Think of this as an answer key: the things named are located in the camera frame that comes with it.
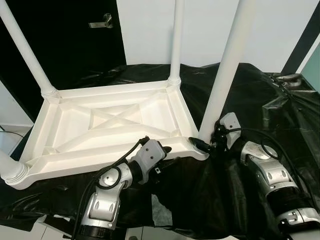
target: black door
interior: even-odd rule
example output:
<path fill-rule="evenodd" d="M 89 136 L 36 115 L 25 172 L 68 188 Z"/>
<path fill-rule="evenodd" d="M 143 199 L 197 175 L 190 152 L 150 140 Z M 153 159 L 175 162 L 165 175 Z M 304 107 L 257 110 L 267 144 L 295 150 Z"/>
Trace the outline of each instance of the black door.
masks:
<path fill-rule="evenodd" d="M 7 0 L 16 21 L 44 72 L 58 90 L 77 87 L 85 76 L 126 64 L 116 0 Z M 111 15 L 113 27 L 90 28 Z M 1 81 L 34 120 L 40 89 L 3 22 Z"/>

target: black tarp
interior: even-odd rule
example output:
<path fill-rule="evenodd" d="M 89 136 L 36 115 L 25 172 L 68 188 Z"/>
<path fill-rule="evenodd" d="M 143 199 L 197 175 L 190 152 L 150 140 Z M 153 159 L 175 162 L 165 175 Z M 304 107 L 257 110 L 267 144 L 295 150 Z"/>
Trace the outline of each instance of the black tarp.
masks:
<path fill-rule="evenodd" d="M 219 64 L 181 65 L 180 89 L 198 129 L 218 67 Z M 169 65 L 120 66 L 71 82 L 69 88 L 162 81 L 169 72 Z M 235 112 L 243 128 L 273 134 L 305 178 L 320 208 L 320 95 L 302 76 L 297 77 L 298 84 L 277 77 L 278 74 L 241 63 L 222 115 Z M 260 140 L 250 132 L 245 137 Z M 22 148 L 14 153 L 16 159 Z M 74 219 L 81 194 L 92 176 L 93 173 L 85 173 L 41 180 L 24 190 L 15 190 L 2 181 L 0 224 L 29 231 L 35 219 L 44 214 Z M 168 228 L 183 235 L 195 239 L 229 235 L 239 239 L 277 239 L 275 219 L 258 192 L 254 178 L 239 164 L 238 157 L 221 155 L 205 161 L 177 158 L 159 176 L 159 183 L 149 181 L 121 193 L 117 225 L 153 226 L 153 193 L 172 212 L 173 226 Z"/>

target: black plastic sheet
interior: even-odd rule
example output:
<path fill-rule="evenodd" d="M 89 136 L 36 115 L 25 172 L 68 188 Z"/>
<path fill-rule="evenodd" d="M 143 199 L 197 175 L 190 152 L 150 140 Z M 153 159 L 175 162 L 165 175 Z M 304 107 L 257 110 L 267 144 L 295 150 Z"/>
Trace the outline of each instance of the black plastic sheet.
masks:
<path fill-rule="evenodd" d="M 181 66 L 180 89 L 197 128 L 200 128 L 218 67 L 219 64 Z M 169 65 L 120 66 L 71 82 L 69 88 L 162 81 L 168 78 L 169 72 Z M 299 84 L 290 84 L 290 79 L 278 77 L 241 63 L 222 116 L 235 112 L 243 128 L 273 134 L 310 186 L 320 208 L 320 95 L 302 76 L 297 77 Z M 251 132 L 244 135 L 254 142 L 260 140 L 260 136 Z M 17 159 L 23 147 L 14 153 Z M 81 194 L 93 174 L 42 180 L 25 190 L 15 190 L 2 181 L 0 224 L 29 231 L 35 219 L 44 214 L 74 219 Z M 254 178 L 239 164 L 238 157 L 221 155 L 205 161 L 177 158 L 171 160 L 158 180 L 158 183 L 151 180 L 121 193 L 119 227 L 153 226 L 153 193 L 172 212 L 173 226 L 168 229 L 185 236 L 195 239 L 220 239 L 229 235 L 239 239 L 280 237 Z"/>

